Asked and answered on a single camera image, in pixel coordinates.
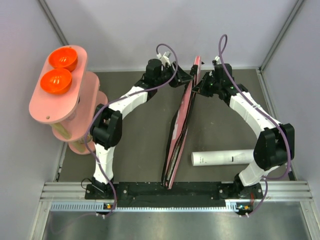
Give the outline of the pink SPORT racket bag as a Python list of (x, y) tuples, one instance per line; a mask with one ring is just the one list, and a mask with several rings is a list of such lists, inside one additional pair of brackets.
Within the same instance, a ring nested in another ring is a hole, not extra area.
[(179, 107), (172, 118), (169, 137), (166, 146), (166, 156), (162, 170), (162, 185), (170, 190), (173, 187), (175, 176), (182, 157), (185, 140), (188, 133), (188, 125), (191, 118), (196, 93), (192, 88), (199, 83), (201, 77), (202, 58), (196, 56), (191, 67), (191, 81), (184, 87)]

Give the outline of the white shuttlecock tube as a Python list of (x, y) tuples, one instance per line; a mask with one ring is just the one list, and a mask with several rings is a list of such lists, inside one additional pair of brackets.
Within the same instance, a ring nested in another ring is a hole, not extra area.
[(253, 160), (253, 149), (199, 151), (191, 154), (191, 163), (194, 167), (248, 165)]

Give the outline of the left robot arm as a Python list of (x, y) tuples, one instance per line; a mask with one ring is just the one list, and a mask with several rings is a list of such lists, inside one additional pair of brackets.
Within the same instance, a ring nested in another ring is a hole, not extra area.
[(148, 61), (145, 73), (135, 85), (119, 100), (107, 107), (96, 107), (90, 135), (94, 142), (96, 169), (91, 184), (102, 198), (109, 198), (114, 191), (113, 158), (116, 145), (122, 138), (123, 119), (138, 106), (149, 101), (165, 83), (173, 88), (183, 86), (195, 79), (198, 67), (185, 72), (176, 62), (162, 63), (159, 59)]

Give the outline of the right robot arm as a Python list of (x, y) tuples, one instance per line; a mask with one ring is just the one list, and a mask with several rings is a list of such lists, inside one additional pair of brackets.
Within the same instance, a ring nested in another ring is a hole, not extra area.
[(192, 91), (205, 97), (218, 95), (242, 117), (257, 137), (253, 161), (234, 177), (233, 192), (237, 197), (245, 198), (261, 179), (278, 167), (291, 166), (295, 156), (294, 127), (271, 117), (246, 87), (237, 84), (230, 64), (214, 60), (213, 70), (206, 72)]

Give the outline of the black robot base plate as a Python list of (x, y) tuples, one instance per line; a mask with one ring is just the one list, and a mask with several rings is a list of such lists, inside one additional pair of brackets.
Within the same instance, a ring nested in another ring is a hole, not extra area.
[(118, 207), (222, 207), (225, 200), (252, 202), (263, 197), (258, 183), (239, 191), (234, 183), (175, 182), (167, 189), (160, 182), (119, 182), (88, 184), (86, 200), (117, 200)]

